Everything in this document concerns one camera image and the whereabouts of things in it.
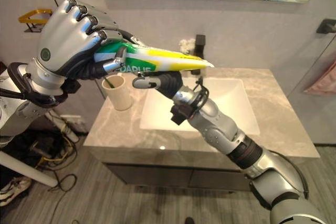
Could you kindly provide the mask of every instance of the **sink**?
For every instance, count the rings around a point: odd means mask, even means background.
[[[195,87],[196,78],[183,78],[183,84]],[[209,89],[209,97],[218,108],[231,117],[246,134],[259,135],[260,130],[251,104],[245,92],[243,81],[228,78],[205,78],[203,85]],[[148,90],[142,111],[140,128],[147,130],[197,131],[188,121],[181,125],[170,120],[173,101],[154,89]]]

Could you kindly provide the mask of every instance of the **shoe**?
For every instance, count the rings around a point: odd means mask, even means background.
[[[27,190],[32,181],[27,177],[13,178],[4,188],[0,191],[0,207],[6,206],[20,193]]]

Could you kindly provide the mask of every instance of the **white pole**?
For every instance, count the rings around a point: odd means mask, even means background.
[[[57,185],[57,180],[55,178],[52,178],[40,172],[39,170],[30,167],[29,165],[26,165],[25,163],[13,158],[12,156],[9,156],[4,152],[0,152],[0,165],[3,165],[47,186],[54,187]]]

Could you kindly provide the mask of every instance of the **floor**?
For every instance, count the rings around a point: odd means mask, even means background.
[[[300,165],[310,186],[310,200],[336,223],[336,147],[318,147],[321,159]],[[59,172],[78,176],[77,185],[62,199],[52,223],[269,223],[269,212],[249,192],[228,193],[124,185],[91,156],[79,150],[77,160]],[[39,183],[29,195],[3,208],[1,223],[50,223],[63,192],[49,192]]]

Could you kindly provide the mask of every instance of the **pink towel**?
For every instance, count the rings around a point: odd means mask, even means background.
[[[336,94],[336,61],[310,88],[307,94]]]

